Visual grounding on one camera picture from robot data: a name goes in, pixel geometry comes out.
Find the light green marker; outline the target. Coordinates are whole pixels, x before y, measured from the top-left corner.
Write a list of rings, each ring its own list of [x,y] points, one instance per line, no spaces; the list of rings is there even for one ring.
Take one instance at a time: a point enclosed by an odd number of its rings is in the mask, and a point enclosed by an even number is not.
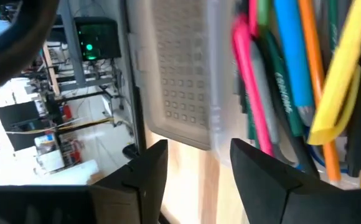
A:
[[[257,0],[257,20],[260,32],[266,32],[271,25],[273,0]]]

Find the black equipment box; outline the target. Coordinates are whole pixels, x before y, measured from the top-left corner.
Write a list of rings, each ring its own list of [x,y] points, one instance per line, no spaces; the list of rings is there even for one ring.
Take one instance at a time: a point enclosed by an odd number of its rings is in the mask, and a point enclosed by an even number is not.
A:
[[[40,115],[35,101],[18,103],[0,107],[0,122],[14,148],[20,151],[35,146],[34,139],[45,136],[45,128],[54,124],[62,124],[62,113],[58,104],[46,104],[47,115]]]

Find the red fire extinguisher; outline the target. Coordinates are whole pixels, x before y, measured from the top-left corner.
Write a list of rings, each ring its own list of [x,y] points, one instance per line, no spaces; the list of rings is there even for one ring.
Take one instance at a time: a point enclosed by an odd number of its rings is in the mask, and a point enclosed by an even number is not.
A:
[[[72,119],[72,112],[68,104],[62,106],[64,120],[68,121]]]

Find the black pen with clip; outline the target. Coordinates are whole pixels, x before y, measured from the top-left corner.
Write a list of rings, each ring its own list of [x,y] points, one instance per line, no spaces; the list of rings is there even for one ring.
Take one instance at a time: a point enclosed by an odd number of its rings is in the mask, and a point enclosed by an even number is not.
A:
[[[271,99],[273,102],[275,114],[279,119],[281,127],[284,129],[288,141],[291,144],[291,149],[296,154],[299,167],[305,173],[319,179],[320,178],[319,172],[317,170],[313,158],[310,155],[308,147],[304,142],[304,139],[302,138],[302,136],[294,136],[293,132],[291,131],[291,127],[288,123],[286,112],[283,108],[281,97],[277,94],[272,94]]]

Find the black oval object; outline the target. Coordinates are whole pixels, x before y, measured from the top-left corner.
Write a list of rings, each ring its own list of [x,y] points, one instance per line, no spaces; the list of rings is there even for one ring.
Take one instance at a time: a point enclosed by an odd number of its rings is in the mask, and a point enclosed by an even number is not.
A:
[[[133,159],[138,158],[140,156],[138,147],[134,143],[128,144],[127,146],[125,146],[122,149],[122,153],[129,160],[133,160]]]

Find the green crayon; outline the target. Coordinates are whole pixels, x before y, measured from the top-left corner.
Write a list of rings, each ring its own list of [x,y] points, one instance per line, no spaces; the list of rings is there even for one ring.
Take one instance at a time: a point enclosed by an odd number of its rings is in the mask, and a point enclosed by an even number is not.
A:
[[[335,52],[338,44],[339,31],[338,31],[338,3],[337,0],[327,0],[327,18],[329,28],[329,46],[331,53]]]
[[[300,138],[304,133],[304,125],[294,105],[289,77],[276,37],[267,30],[259,39],[259,46],[265,61],[266,76],[276,115],[292,138]]]

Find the grey pen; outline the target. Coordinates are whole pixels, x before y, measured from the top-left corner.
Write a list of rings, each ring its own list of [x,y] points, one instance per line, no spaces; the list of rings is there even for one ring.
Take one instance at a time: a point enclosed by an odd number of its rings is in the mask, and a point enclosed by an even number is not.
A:
[[[250,42],[250,55],[253,63],[253,72],[256,78],[256,84],[258,86],[261,103],[265,113],[265,120],[270,133],[270,139],[272,144],[278,146],[280,143],[278,124],[266,77],[266,69],[261,52],[254,41]]]

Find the black computer with green light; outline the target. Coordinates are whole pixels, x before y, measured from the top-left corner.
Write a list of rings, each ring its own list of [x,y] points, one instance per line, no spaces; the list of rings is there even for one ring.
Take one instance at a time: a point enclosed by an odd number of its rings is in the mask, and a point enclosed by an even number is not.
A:
[[[75,17],[82,60],[121,58],[118,24],[107,17]]]

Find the yellow highlighter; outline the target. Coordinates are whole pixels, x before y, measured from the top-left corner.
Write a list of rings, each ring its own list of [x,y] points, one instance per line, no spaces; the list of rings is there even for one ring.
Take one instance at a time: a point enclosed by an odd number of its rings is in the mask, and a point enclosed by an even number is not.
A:
[[[347,127],[359,89],[360,56],[361,0],[354,0],[327,72],[323,96],[307,140],[309,144],[327,144]]]

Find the dark green marker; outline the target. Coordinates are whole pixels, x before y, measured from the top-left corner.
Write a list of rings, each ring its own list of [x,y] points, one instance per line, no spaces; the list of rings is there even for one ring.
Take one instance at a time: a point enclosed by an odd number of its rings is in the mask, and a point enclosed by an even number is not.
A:
[[[245,92],[245,101],[246,101],[246,112],[247,112],[247,123],[248,123],[248,139],[257,149],[260,149],[260,144],[255,129],[255,122],[253,120],[253,113],[251,110],[251,105],[247,92]]]

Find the fat pink highlighter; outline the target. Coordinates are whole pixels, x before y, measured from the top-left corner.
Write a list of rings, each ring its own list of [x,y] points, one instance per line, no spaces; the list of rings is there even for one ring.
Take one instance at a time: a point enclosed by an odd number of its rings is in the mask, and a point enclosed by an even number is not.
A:
[[[246,93],[249,97],[260,149],[267,155],[274,157],[270,132],[268,131],[265,120],[265,111],[256,84],[256,78],[253,73],[253,64],[250,56],[250,42],[248,16],[245,13],[240,13],[235,16],[232,24],[233,53],[240,75],[245,84]]]

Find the clear supply box grey lid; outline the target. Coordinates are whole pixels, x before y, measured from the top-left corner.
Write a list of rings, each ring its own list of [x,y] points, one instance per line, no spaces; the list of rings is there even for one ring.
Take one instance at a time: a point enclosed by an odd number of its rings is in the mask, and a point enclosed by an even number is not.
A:
[[[131,56],[148,128],[208,151],[230,166],[233,138],[254,146],[248,139],[245,84],[232,47],[234,18],[240,13],[248,16],[248,0],[129,0],[128,12]],[[274,0],[268,30],[276,37],[286,66]],[[264,34],[250,33],[259,50]],[[277,116],[276,120],[280,143],[272,144],[274,157],[301,170]],[[307,143],[310,126],[303,125],[302,138],[320,178],[330,183],[324,151]],[[339,165],[341,181],[336,186],[357,187],[359,178],[348,175],[346,162]]]

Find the blue marker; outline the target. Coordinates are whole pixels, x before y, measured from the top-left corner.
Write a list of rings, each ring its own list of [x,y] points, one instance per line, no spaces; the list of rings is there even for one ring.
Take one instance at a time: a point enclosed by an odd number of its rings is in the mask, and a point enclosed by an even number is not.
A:
[[[306,126],[312,124],[314,96],[297,0],[274,0],[294,104]]]

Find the pink orange marker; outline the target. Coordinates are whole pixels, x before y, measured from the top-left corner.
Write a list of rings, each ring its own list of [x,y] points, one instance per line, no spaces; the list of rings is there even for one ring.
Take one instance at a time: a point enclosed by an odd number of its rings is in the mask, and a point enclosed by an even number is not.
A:
[[[259,35],[257,13],[258,13],[257,0],[248,0],[249,28],[250,28],[250,33],[253,37],[258,37]]]

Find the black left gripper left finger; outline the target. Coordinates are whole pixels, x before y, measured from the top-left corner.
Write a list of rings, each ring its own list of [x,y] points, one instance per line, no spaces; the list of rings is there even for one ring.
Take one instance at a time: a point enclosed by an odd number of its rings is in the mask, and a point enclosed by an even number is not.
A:
[[[167,180],[168,145],[139,157],[91,186],[97,224],[157,224]]]

